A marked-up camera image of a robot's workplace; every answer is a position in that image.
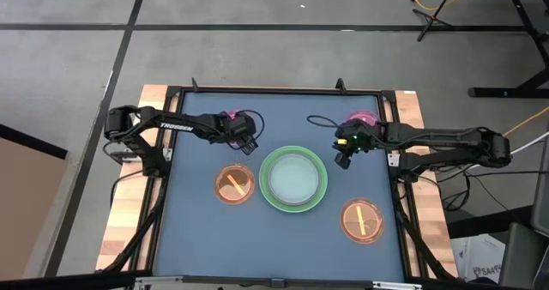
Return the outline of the aluminium rail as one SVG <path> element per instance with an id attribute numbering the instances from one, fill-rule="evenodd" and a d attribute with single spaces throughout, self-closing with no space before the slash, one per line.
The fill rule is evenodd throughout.
<path id="1" fill-rule="evenodd" d="M 288 287 L 351 287 L 368 290 L 425 290 L 420 284 L 389 281 L 316 281 L 284 278 L 231 278 L 207 276 L 149 276 L 136 278 L 135 285 L 157 285 L 172 283 L 227 284 L 242 287 L 263 286 L 273 289 Z"/>

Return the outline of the brown cardboard box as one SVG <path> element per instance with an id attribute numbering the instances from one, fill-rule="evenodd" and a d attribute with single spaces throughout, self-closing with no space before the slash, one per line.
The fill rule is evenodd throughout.
<path id="1" fill-rule="evenodd" d="M 68 151 L 0 124 L 0 281 L 24 276 Z"/>

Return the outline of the orange transparent small plate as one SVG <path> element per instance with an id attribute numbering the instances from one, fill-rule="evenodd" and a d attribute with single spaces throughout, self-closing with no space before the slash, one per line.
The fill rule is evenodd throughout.
<path id="1" fill-rule="evenodd" d="M 242 164 L 224 166 L 214 180 L 214 193 L 218 199 L 229 205 L 246 202 L 256 187 L 254 173 Z"/>
<path id="2" fill-rule="evenodd" d="M 383 214 L 374 202 L 366 198 L 354 198 L 346 202 L 339 220 L 341 230 L 354 243 L 368 245 L 383 236 Z"/>

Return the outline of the grey panel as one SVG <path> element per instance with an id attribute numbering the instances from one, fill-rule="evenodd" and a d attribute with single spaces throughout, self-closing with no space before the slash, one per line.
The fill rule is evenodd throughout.
<path id="1" fill-rule="evenodd" d="M 549 238 L 549 134 L 544 141 L 541 155 L 531 225 L 535 230 Z"/>

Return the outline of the blue table mat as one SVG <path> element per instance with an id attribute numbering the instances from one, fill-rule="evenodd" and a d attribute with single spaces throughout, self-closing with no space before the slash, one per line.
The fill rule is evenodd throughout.
<path id="1" fill-rule="evenodd" d="M 156 275 L 403 281 L 385 153 L 356 154 L 350 167 L 342 169 L 335 163 L 334 132 L 307 121 L 310 115 L 341 122 L 358 110 L 375 112 L 375 97 L 191 93 L 184 98 L 186 114 L 231 110 L 255 113 L 256 125 L 263 129 L 258 148 L 245 155 L 190 133 L 178 134 Z M 268 203 L 260 191 L 239 205 L 218 199 L 214 180 L 224 166 L 242 163 L 258 171 L 268 154 L 284 146 L 308 148 L 326 166 L 327 192 L 315 208 L 286 213 Z M 354 243 L 341 230 L 341 209 L 354 198 L 373 201 L 383 214 L 383 236 L 372 244 Z"/>

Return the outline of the pink transparent small plate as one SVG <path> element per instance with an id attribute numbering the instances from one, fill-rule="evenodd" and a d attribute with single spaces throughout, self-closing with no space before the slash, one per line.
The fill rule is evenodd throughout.
<path id="1" fill-rule="evenodd" d="M 244 113 L 240 111 L 224 112 L 226 116 L 226 141 L 233 148 L 238 149 L 237 140 L 246 136 L 247 125 Z"/>
<path id="2" fill-rule="evenodd" d="M 350 113 L 346 121 L 352 121 L 352 120 L 360 120 L 361 122 L 368 124 L 370 126 L 375 126 L 376 123 L 379 121 L 379 117 L 375 112 L 371 112 L 368 110 L 360 110 L 356 112 Z"/>

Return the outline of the light blue plastic plate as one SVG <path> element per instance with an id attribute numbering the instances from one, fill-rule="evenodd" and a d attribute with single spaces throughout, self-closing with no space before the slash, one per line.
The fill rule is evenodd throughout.
<path id="1" fill-rule="evenodd" d="M 268 171 L 268 189 L 289 206 L 309 202 L 319 189 L 320 174 L 314 163 L 301 154 L 283 154 Z"/>

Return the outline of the white printed box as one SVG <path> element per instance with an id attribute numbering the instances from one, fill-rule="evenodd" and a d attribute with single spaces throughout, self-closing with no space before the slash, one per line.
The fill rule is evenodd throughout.
<path id="1" fill-rule="evenodd" d="M 489 234 L 450 240 L 458 275 L 465 281 L 487 278 L 498 283 L 505 244 Z"/>

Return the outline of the black desk frame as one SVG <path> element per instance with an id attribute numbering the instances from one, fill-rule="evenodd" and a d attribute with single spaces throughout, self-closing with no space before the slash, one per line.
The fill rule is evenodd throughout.
<path id="1" fill-rule="evenodd" d="M 473 87 L 468 89 L 468 95 L 472 98 L 549 99 L 549 88 L 541 88 L 541 86 L 549 84 L 549 51 L 544 47 L 545 43 L 549 43 L 549 36 L 543 37 L 542 33 L 534 27 L 521 0 L 511 0 L 511 2 L 522 23 L 519 26 L 449 26 L 447 27 L 447 31 L 465 33 L 526 33 L 534 42 L 544 67 L 541 71 L 515 88 Z"/>

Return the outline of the black tripod stand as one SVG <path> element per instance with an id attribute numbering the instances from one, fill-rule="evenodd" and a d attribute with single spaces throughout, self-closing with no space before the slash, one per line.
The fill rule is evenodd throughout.
<path id="1" fill-rule="evenodd" d="M 418 9 L 413 9 L 413 12 L 416 15 L 420 15 L 425 19 L 425 25 L 423 26 L 422 30 L 420 31 L 417 41 L 421 42 L 423 38 L 427 35 L 427 33 L 432 30 L 434 27 L 441 27 L 443 29 L 446 28 L 452 28 L 452 25 L 449 24 L 446 21 L 442 21 L 438 18 L 439 13 L 442 11 L 442 9 L 446 6 L 446 4 L 449 2 L 449 0 L 443 0 L 434 10 L 432 14 L 428 14 L 427 11 L 421 11 Z"/>

